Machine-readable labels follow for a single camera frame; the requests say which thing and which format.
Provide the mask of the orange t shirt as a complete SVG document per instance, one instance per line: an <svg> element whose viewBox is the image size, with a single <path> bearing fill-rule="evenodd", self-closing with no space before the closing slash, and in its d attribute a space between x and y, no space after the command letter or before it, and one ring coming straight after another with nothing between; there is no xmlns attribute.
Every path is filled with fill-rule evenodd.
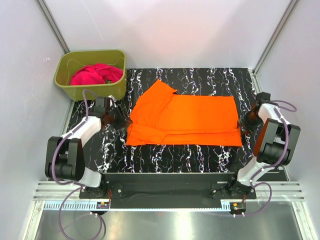
<svg viewBox="0 0 320 240"><path fill-rule="evenodd" d="M157 80L137 100L126 144L241 147L232 96L179 95Z"/></svg>

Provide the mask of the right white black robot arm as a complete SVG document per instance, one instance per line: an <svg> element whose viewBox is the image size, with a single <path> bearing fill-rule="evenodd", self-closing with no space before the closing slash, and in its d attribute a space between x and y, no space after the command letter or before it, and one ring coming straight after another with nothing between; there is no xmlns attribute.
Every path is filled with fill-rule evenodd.
<svg viewBox="0 0 320 240"><path fill-rule="evenodd" d="M291 124L281 110L295 113L297 108L284 100L272 100L271 94L260 92L249 112L237 127L251 134L262 126L253 158L239 169L223 188L231 198L241 198L254 192L254 182L270 170L288 165L294 155L301 128Z"/></svg>

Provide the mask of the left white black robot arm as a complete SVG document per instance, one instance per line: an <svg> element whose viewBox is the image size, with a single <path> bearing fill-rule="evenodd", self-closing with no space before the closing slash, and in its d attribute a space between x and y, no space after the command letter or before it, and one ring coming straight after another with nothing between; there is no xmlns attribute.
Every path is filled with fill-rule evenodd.
<svg viewBox="0 0 320 240"><path fill-rule="evenodd" d="M106 177L85 164L84 146L106 127L121 129L132 123L125 116L116 99L97 97L92 108L85 102L85 116L71 130L52 136L47 142L44 173L59 185L76 184L81 190L103 198L109 193Z"/></svg>

